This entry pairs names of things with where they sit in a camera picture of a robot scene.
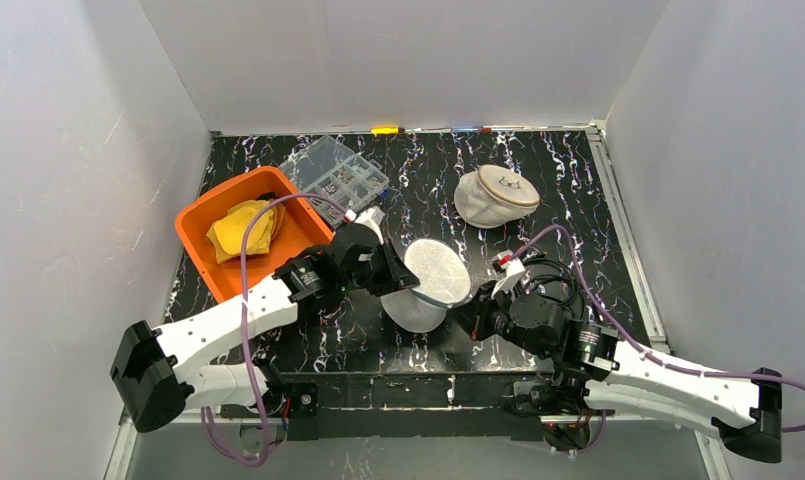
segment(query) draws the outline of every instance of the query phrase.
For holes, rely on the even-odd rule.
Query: clear plastic organizer box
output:
[[[301,192],[331,197],[355,212],[384,193],[389,183],[381,168],[328,135],[314,141],[278,167]],[[327,203],[309,200],[331,225],[343,216]]]

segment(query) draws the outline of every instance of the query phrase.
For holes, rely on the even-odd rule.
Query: round lid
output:
[[[540,203],[534,185],[525,178],[496,165],[483,165],[478,170],[479,182],[494,197],[520,206],[533,207]]]
[[[403,262],[420,279],[420,285],[411,292],[427,302],[452,305],[470,294],[472,282],[467,267],[454,250],[439,240],[413,241]]]

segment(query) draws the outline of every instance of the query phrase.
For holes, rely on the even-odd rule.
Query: black bracket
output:
[[[319,388],[316,383],[285,382],[284,377],[267,359],[256,365],[267,379],[270,399],[285,398],[290,401],[288,418],[310,418],[317,414]]]
[[[273,278],[290,289],[299,316],[330,308],[350,290],[365,289],[382,296],[419,285],[389,243],[357,223],[337,229],[329,245],[309,247],[276,269]]]
[[[125,330],[110,370],[111,379],[140,433],[163,427],[184,411],[193,387],[179,384],[157,341],[160,330],[145,321]]]
[[[769,368],[754,373],[781,377]],[[776,382],[753,380],[758,385],[758,408],[750,411],[755,423],[744,428],[733,428],[717,418],[711,424],[720,430],[720,438],[729,451],[765,463],[782,461],[782,385]]]

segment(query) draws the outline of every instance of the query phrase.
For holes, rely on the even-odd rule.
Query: yellow cloth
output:
[[[252,218],[269,204],[266,200],[249,200],[228,210],[225,218],[217,220],[208,229],[208,240],[214,244],[217,263],[223,263],[240,256],[240,244],[243,234]],[[247,255],[269,253],[272,232],[275,229],[275,208],[270,209],[255,223],[249,232],[249,242],[246,244]]]

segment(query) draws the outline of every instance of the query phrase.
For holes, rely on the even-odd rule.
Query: yellow marker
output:
[[[395,133],[405,133],[405,129],[402,127],[379,127],[373,128],[370,133],[373,135],[393,135]]]

